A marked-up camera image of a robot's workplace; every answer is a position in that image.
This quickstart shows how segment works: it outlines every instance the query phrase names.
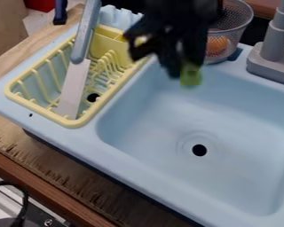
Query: toy sink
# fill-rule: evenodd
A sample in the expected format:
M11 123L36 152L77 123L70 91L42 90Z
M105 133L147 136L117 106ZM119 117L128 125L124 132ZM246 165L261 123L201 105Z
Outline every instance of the toy sink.
M101 15L117 28L137 19L110 6ZM153 57L70 129L7 98L4 88L76 30L0 80L1 115L204 226L284 227L284 85L247 72L251 47L204 67L202 85L192 89Z

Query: black cable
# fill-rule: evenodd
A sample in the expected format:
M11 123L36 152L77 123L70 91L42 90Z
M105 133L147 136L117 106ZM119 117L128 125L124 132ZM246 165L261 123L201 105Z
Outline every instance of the black cable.
M15 218L14 222L10 227L23 227L24 226L24 220L26 213L28 211L28 191L27 189L19 186L18 184L13 184L7 181L0 181L0 186L13 186L16 189L20 190L23 193L23 203L22 203L22 209L19 212L18 216Z

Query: robotic arm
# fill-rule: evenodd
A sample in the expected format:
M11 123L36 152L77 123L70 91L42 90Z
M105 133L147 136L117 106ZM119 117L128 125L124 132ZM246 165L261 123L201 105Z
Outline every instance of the robotic arm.
M221 0L146 0L144 17L125 32L130 55L139 60L154 53L172 78L178 78L184 64L203 65L209 26ZM137 45L137 38L146 43Z

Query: yellow dish rack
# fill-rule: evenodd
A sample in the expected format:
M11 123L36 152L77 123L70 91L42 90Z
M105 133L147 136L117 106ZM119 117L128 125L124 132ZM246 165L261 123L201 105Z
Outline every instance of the yellow dish rack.
M39 59L33 66L6 84L10 100L67 128L85 125L112 96L146 63L133 63L122 31L98 25L89 51L90 72L85 84L79 114L75 120L55 113L67 74L75 34Z

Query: gray faucet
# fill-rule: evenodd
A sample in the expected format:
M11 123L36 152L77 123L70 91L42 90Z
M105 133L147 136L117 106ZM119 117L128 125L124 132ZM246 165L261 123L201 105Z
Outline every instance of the gray faucet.
M284 0L270 21L264 41L250 52L248 71L284 84Z

